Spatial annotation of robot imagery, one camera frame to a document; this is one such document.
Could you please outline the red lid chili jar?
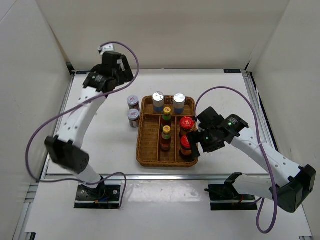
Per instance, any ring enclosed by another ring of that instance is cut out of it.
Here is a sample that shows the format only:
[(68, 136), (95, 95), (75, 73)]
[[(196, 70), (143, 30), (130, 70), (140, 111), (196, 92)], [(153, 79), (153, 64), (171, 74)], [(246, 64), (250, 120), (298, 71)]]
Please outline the red lid chili jar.
[(196, 123), (193, 120), (193, 118), (190, 116), (182, 117), (179, 122), (179, 126), (180, 126), (180, 132), (179, 132), (180, 138), (196, 130)]
[(193, 161), (192, 149), (186, 135), (182, 136), (182, 138), (180, 139), (179, 155), (186, 162)]

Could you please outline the purple lid jar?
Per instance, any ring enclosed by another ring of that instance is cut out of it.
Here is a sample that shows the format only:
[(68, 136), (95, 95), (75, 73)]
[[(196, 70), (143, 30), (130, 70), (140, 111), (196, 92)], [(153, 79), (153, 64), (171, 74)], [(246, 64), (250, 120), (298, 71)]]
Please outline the purple lid jar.
[(127, 113), (127, 118), (129, 121), (129, 125), (132, 128), (138, 128), (139, 127), (139, 123), (140, 123), (140, 112), (139, 110), (133, 108), (130, 109)]
[(140, 102), (139, 98), (136, 95), (130, 95), (127, 97), (127, 104), (129, 109), (136, 109), (140, 111)]

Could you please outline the sauce bottle yellow cap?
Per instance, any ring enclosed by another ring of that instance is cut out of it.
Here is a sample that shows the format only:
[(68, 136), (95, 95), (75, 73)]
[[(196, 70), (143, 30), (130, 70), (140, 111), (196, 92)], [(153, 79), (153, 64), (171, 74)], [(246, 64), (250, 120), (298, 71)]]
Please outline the sauce bottle yellow cap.
[(163, 130), (165, 126), (171, 127), (171, 124), (172, 124), (172, 110), (170, 107), (165, 107), (163, 109), (163, 115), (160, 120), (161, 130)]
[(160, 148), (163, 151), (169, 151), (171, 148), (172, 135), (171, 135), (171, 127), (169, 125), (165, 125), (162, 128), (162, 134), (160, 138)]

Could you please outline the silver lid spice jar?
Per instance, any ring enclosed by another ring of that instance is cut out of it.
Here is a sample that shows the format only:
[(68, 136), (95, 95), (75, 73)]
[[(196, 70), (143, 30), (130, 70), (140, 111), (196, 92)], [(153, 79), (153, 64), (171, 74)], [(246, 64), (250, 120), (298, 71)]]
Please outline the silver lid spice jar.
[(186, 96), (182, 93), (176, 93), (173, 96), (173, 109), (175, 114), (182, 114), (185, 108)]
[(165, 96), (162, 92), (157, 91), (152, 95), (153, 111), (162, 113), (165, 106)]

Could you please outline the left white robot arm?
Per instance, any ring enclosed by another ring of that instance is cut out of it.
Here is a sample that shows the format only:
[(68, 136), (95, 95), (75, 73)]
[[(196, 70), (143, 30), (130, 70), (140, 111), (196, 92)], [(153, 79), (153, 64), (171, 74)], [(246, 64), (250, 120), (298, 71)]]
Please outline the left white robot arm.
[(93, 200), (105, 194), (102, 177), (89, 165), (89, 154), (82, 150), (85, 134), (106, 93), (133, 80), (127, 57), (118, 52), (105, 52), (102, 62), (94, 66), (83, 82), (78, 99), (80, 107), (73, 110), (55, 136), (45, 139), (45, 146), (53, 163), (72, 173), (83, 182), (86, 193)]

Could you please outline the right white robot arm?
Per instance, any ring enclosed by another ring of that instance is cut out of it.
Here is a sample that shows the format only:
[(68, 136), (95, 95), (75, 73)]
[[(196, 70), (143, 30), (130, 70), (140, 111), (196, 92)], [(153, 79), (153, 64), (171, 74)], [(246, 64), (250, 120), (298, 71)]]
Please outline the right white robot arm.
[(300, 166), (262, 143), (239, 116), (232, 114), (223, 118), (202, 113), (198, 120), (200, 130), (186, 135), (193, 158), (200, 156), (198, 145), (203, 152), (211, 153), (229, 144), (269, 173), (270, 179), (250, 177), (240, 172), (230, 175), (224, 182), (224, 193), (230, 200), (241, 195), (255, 195), (272, 200), (282, 210), (294, 213), (313, 191), (316, 170), (309, 164)]

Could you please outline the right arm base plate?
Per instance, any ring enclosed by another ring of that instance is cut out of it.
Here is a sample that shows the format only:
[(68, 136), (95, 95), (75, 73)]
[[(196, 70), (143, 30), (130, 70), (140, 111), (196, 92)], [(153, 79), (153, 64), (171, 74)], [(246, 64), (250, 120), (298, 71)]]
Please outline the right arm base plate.
[(209, 184), (204, 189), (209, 194), (211, 211), (255, 211), (258, 209), (253, 195), (234, 195), (224, 184)]

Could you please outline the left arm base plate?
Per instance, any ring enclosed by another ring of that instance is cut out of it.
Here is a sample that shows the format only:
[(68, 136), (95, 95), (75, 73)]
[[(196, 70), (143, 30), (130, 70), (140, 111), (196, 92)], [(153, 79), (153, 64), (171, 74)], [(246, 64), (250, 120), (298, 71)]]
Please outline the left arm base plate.
[(75, 194), (75, 209), (108, 209), (120, 208), (121, 190), (119, 184), (100, 183), (99, 188), (93, 189), (79, 184)]

